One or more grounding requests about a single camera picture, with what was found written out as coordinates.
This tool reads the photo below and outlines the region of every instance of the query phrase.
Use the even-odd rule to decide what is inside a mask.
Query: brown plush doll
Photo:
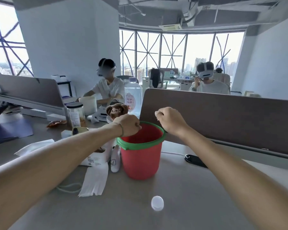
[[[116,103],[114,105],[108,106],[106,108],[106,113],[111,117],[112,120],[114,120],[116,117],[127,114],[128,106],[122,103]]]

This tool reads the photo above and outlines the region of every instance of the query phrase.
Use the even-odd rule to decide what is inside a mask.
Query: ceiling air conditioning unit
[[[163,31],[176,31],[181,30],[182,26],[180,23],[177,24],[169,24],[169,25],[160,25],[159,26]]]

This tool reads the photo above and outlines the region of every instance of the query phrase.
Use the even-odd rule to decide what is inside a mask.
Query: white t-shirt
[[[125,84],[124,82],[114,77],[113,82],[108,85],[107,80],[105,78],[101,78],[100,81],[92,89],[94,93],[100,93],[102,99],[115,97],[118,93],[124,98],[125,96]]]
[[[202,93],[230,94],[229,86],[217,80],[214,80],[210,84],[205,84],[204,82],[201,81],[197,89],[194,89],[194,82],[193,82],[189,91],[196,91],[196,92],[202,92]]]

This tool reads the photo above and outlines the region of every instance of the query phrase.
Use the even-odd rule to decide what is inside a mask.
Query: black side table
[[[58,81],[58,85],[68,84],[69,96],[72,97],[72,87],[70,86],[70,81]]]

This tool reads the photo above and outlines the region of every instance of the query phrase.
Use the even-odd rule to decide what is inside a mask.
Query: hand
[[[140,120],[135,115],[125,114],[113,120],[113,123],[120,123],[123,128],[123,136],[131,136],[142,129]]]
[[[179,136],[189,126],[182,115],[171,107],[161,108],[155,112],[155,116],[160,121],[162,127],[170,134]]]
[[[194,80],[194,88],[197,88],[200,85],[200,78],[196,77]]]

